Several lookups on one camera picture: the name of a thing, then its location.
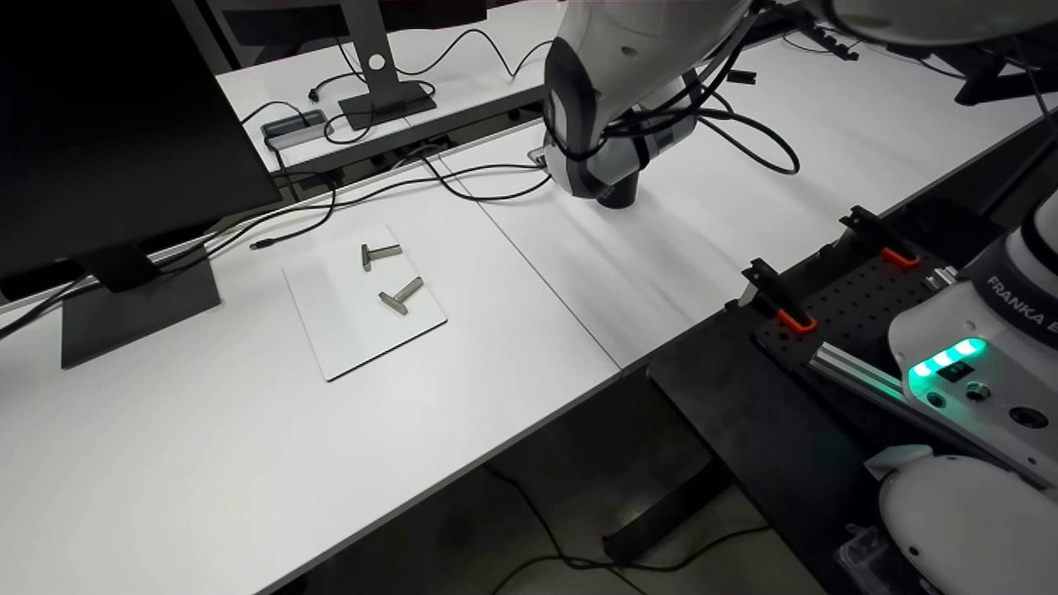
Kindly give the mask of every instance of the monitor stand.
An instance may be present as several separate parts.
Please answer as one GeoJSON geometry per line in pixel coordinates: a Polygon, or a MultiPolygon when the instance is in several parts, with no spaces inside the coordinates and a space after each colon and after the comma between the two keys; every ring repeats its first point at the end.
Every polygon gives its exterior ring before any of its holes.
{"type": "Polygon", "coordinates": [[[350,41],[357,46],[368,95],[339,104],[354,128],[385,126],[414,112],[436,108],[422,83],[404,83],[395,63],[387,21],[376,0],[350,0],[350,41]]]}
{"type": "Polygon", "coordinates": [[[63,301],[63,371],[221,304],[205,250],[192,250],[165,272],[141,253],[85,258],[84,267],[104,284],[63,301]]]}
{"type": "Polygon", "coordinates": [[[371,90],[368,95],[339,104],[339,112],[354,128],[372,128],[425,108],[436,108],[436,104],[420,83],[387,83],[381,90],[371,90]]]}

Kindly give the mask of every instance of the green light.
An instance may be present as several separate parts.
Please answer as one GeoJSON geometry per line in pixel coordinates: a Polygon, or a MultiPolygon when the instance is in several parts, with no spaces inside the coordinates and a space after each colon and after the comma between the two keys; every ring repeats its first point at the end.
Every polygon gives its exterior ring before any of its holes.
{"type": "Polygon", "coordinates": [[[911,368],[916,378],[933,378],[936,368],[930,360],[922,360],[920,368],[911,368]]]}
{"type": "Polygon", "coordinates": [[[985,339],[981,337],[966,337],[966,339],[933,354],[930,360],[916,364],[911,378],[922,378],[922,379],[936,378],[940,371],[957,368],[963,360],[972,360],[980,354],[985,354],[985,339]]]}
{"type": "Polygon", "coordinates": [[[974,354],[974,347],[972,347],[970,339],[959,339],[957,349],[959,349],[963,357],[972,357],[972,354],[974,354]]]}

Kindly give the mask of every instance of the black cable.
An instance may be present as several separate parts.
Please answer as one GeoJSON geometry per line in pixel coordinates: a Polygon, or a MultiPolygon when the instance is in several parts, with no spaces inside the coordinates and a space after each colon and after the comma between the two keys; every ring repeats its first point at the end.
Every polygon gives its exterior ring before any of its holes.
{"type": "Polygon", "coordinates": [[[335,122],[337,122],[337,118],[345,118],[345,112],[337,112],[335,118],[324,122],[324,139],[328,139],[332,146],[357,146],[365,134],[371,134],[371,126],[368,126],[368,128],[360,128],[360,134],[354,134],[354,139],[335,139],[335,122]]]}
{"type": "Polygon", "coordinates": [[[1058,118],[1055,118],[1050,106],[1044,104],[1044,93],[1040,93],[1040,87],[1039,87],[1039,75],[1034,75],[1034,65],[1032,65],[1032,59],[1027,59],[1027,53],[1026,53],[1020,36],[1014,36],[1014,44],[1019,44],[1019,53],[1020,53],[1020,63],[1026,63],[1020,68],[1026,68],[1026,75],[1027,75],[1027,83],[1032,83],[1034,106],[1039,106],[1039,112],[1049,118],[1049,128],[1058,133],[1058,118]]]}
{"type": "Polygon", "coordinates": [[[48,297],[43,297],[36,307],[30,307],[28,315],[19,315],[15,321],[0,328],[0,339],[7,339],[9,334],[30,328],[34,321],[39,321],[43,315],[48,315],[61,301],[67,301],[70,295],[75,295],[78,281],[63,284],[61,292],[52,292],[48,297]]]}
{"type": "Polygon", "coordinates": [[[736,57],[741,57],[741,46],[736,44],[731,51],[731,57],[725,59],[725,65],[715,74],[715,80],[709,87],[688,87],[683,93],[670,95],[668,104],[660,104],[657,108],[651,112],[630,112],[626,118],[630,122],[618,122],[612,128],[606,128],[606,139],[618,139],[618,134],[656,134],[656,133],[666,133],[670,126],[678,126],[680,118],[688,117],[698,117],[698,108],[725,87],[727,74],[733,68],[736,57]],[[673,104],[680,104],[683,95],[698,93],[698,98],[691,98],[688,108],[673,108],[668,112],[673,104]]]}
{"type": "Polygon", "coordinates": [[[822,46],[801,46],[790,41],[790,33],[782,36],[788,46],[796,46],[801,53],[825,53],[822,46]]]}
{"type": "Polygon", "coordinates": [[[648,108],[648,112],[626,112],[614,126],[608,126],[603,133],[603,143],[584,149],[584,153],[576,153],[570,149],[559,133],[555,133],[555,122],[553,118],[541,118],[544,126],[544,134],[548,143],[570,159],[570,162],[587,162],[593,155],[597,155],[606,149],[608,139],[629,139],[629,134],[651,134],[651,133],[666,133],[670,128],[673,122],[694,117],[715,93],[717,87],[725,83],[725,75],[733,68],[741,57],[741,44],[727,53],[722,74],[715,74],[715,80],[709,87],[683,87],[680,93],[673,93],[670,98],[666,98],[660,106],[648,108]],[[678,106],[683,95],[691,93],[701,93],[688,108],[678,108],[678,112],[668,112],[670,106],[678,106]],[[668,122],[660,126],[645,126],[645,118],[657,118],[657,117],[670,117],[668,122]]]}
{"type": "Polygon", "coordinates": [[[540,191],[541,184],[553,183],[553,175],[544,173],[541,183],[534,183],[534,184],[530,184],[530,187],[521,187],[521,191],[471,195],[471,191],[460,191],[455,184],[451,184],[447,175],[440,175],[425,155],[420,155],[420,162],[433,173],[433,177],[440,183],[440,187],[447,187],[447,191],[455,195],[460,202],[512,202],[512,197],[525,197],[525,195],[532,195],[532,191],[540,191]]]}
{"type": "Polygon", "coordinates": [[[350,74],[337,74],[337,75],[328,75],[328,80],[321,80],[316,87],[310,87],[310,90],[309,90],[309,98],[310,98],[310,104],[321,104],[321,93],[324,93],[328,87],[339,83],[339,80],[360,80],[360,83],[365,83],[365,74],[354,65],[354,59],[350,59],[350,53],[345,51],[339,41],[335,44],[335,51],[339,53],[339,59],[345,59],[345,65],[347,65],[350,74]]]}
{"type": "Polygon", "coordinates": [[[240,126],[248,126],[250,118],[257,118],[263,108],[274,108],[274,106],[284,106],[290,112],[299,112],[303,118],[303,112],[294,106],[294,104],[284,104],[284,98],[269,98],[261,104],[255,112],[248,112],[245,118],[239,118],[240,126]]]}
{"type": "Polygon", "coordinates": [[[709,128],[717,133],[725,143],[731,143],[736,153],[745,153],[748,159],[754,159],[758,165],[764,165],[764,170],[771,170],[771,173],[778,173],[778,175],[796,175],[796,173],[801,173],[801,155],[795,153],[795,146],[790,146],[781,133],[775,133],[775,128],[764,126],[759,118],[752,118],[752,117],[733,112],[727,98],[725,98],[725,108],[727,108],[727,112],[712,112],[712,117],[701,117],[698,122],[709,126],[709,128]],[[766,134],[775,146],[781,146],[781,149],[788,153],[790,165],[782,170],[782,165],[764,159],[759,153],[748,149],[741,139],[733,139],[727,128],[715,126],[712,118],[717,118],[717,122],[731,118],[731,122],[741,122],[741,126],[758,128],[759,134],[766,134]]]}
{"type": "Polygon", "coordinates": [[[933,63],[925,63],[925,59],[916,59],[922,68],[933,68],[933,74],[940,74],[940,75],[949,75],[949,80],[966,80],[963,74],[953,74],[953,68],[940,68],[940,65],[933,65],[933,63]]]}
{"type": "MultiPolygon", "coordinates": [[[[451,175],[440,175],[440,177],[460,177],[460,175],[474,175],[474,173],[540,173],[540,165],[525,165],[525,162],[490,162],[490,165],[471,165],[471,170],[455,170],[451,175]]],[[[335,213],[339,208],[350,208],[350,205],[365,205],[376,195],[387,195],[395,187],[408,187],[408,184],[433,184],[436,175],[429,177],[399,177],[399,183],[390,183],[390,184],[381,184],[360,197],[350,197],[350,202],[335,202],[335,213]]],[[[233,225],[225,225],[221,230],[209,230],[195,249],[167,258],[162,267],[165,279],[171,274],[186,274],[192,267],[198,267],[202,262],[212,262],[219,258],[225,249],[233,249],[234,241],[240,241],[245,235],[250,235],[255,229],[274,221],[274,218],[284,218],[284,214],[299,214],[299,213],[316,213],[316,208],[328,208],[332,213],[332,202],[328,205],[289,205],[289,208],[279,208],[279,213],[263,213],[263,214],[248,214],[248,218],[239,218],[233,225]]],[[[19,315],[15,321],[4,324],[0,328],[0,339],[14,337],[15,331],[36,324],[43,315],[48,315],[55,304],[63,304],[67,297],[75,297],[90,288],[84,288],[85,279],[75,279],[70,284],[63,284],[61,292],[52,292],[48,297],[43,297],[36,307],[30,307],[28,315],[19,315]]]]}
{"type": "Polygon", "coordinates": [[[354,59],[350,59],[350,53],[345,51],[345,44],[335,44],[335,46],[337,46],[345,65],[350,68],[350,75],[365,80],[365,74],[354,65],[354,59]]]}
{"type": "Polygon", "coordinates": [[[540,523],[540,529],[544,531],[544,538],[553,542],[553,556],[532,556],[525,563],[519,563],[512,572],[507,572],[491,595],[499,595],[507,584],[512,584],[521,572],[530,572],[532,566],[544,566],[544,563],[563,563],[570,566],[573,572],[612,572],[618,581],[626,581],[630,592],[642,592],[626,572],[645,572],[645,575],[670,575],[670,572],[680,572],[688,566],[694,566],[701,556],[733,542],[733,538],[745,538],[745,534],[759,534],[759,531],[771,531],[771,527],[748,527],[748,529],[733,529],[733,531],[725,531],[698,549],[691,549],[683,559],[678,563],[666,563],[666,566],[618,566],[618,563],[608,563],[608,559],[587,559],[587,556],[570,556],[555,534],[555,529],[548,527],[548,518],[541,517],[541,510],[534,507],[534,500],[530,496],[530,489],[508,477],[490,477],[501,487],[508,487],[521,501],[525,510],[532,512],[532,518],[540,523]]]}
{"type": "Polygon", "coordinates": [[[495,41],[491,41],[485,31],[471,25],[471,31],[462,31],[455,41],[451,41],[451,46],[447,46],[433,63],[425,63],[425,65],[420,65],[420,68],[399,68],[399,74],[404,74],[404,75],[422,75],[422,74],[436,68],[466,36],[485,41],[485,44],[491,46],[501,74],[507,74],[508,80],[519,80],[519,74],[521,74],[521,65],[530,63],[530,57],[553,44],[553,41],[534,44],[534,46],[519,59],[519,65],[512,68],[512,65],[507,63],[501,51],[495,46],[495,41]]]}
{"type": "Polygon", "coordinates": [[[263,250],[263,249],[284,246],[284,241],[290,241],[290,238],[310,235],[310,230],[324,229],[324,225],[335,218],[335,213],[337,213],[337,187],[332,187],[332,202],[328,202],[324,218],[316,218],[316,221],[310,221],[310,225],[303,225],[303,229],[299,229],[299,230],[289,230],[289,235],[257,238],[257,241],[250,246],[250,250],[263,250]]]}

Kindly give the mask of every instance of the white tabletop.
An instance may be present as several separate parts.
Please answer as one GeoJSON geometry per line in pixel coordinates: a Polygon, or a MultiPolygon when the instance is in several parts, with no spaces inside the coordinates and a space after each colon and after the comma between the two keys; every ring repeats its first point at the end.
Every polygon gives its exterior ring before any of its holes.
{"type": "Polygon", "coordinates": [[[221,307],[84,371],[61,371],[61,315],[4,339],[0,592],[257,592],[614,372],[501,230],[436,184],[350,208],[300,249],[376,225],[451,324],[337,383],[280,250],[225,253],[221,307]]]}
{"type": "MultiPolygon", "coordinates": [[[[758,87],[725,87],[741,112],[790,139],[802,159],[796,177],[698,128],[651,162],[629,213],[548,184],[490,214],[593,337],[630,364],[736,297],[754,258],[782,272],[834,241],[849,205],[882,213],[1039,117],[1027,98],[957,106],[959,83],[882,51],[858,53],[841,63],[771,44],[741,59],[759,74],[758,87]]],[[[521,162],[540,143],[541,126],[521,126],[443,162],[521,162]]],[[[478,195],[525,187],[521,177],[466,184],[478,195]]]]}

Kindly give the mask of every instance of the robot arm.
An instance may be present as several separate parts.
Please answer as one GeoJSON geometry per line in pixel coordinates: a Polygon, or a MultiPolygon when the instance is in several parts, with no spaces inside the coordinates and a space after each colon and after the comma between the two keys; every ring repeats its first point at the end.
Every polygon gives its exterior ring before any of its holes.
{"type": "MultiPolygon", "coordinates": [[[[694,133],[709,74],[736,57],[754,22],[752,0],[570,0],[544,59],[544,162],[563,187],[603,205],[630,205],[637,173],[694,133]],[[630,118],[666,106],[668,118],[630,118]]],[[[1058,0],[802,0],[835,25],[898,46],[957,46],[1012,36],[1058,15],[1058,0]]]]}

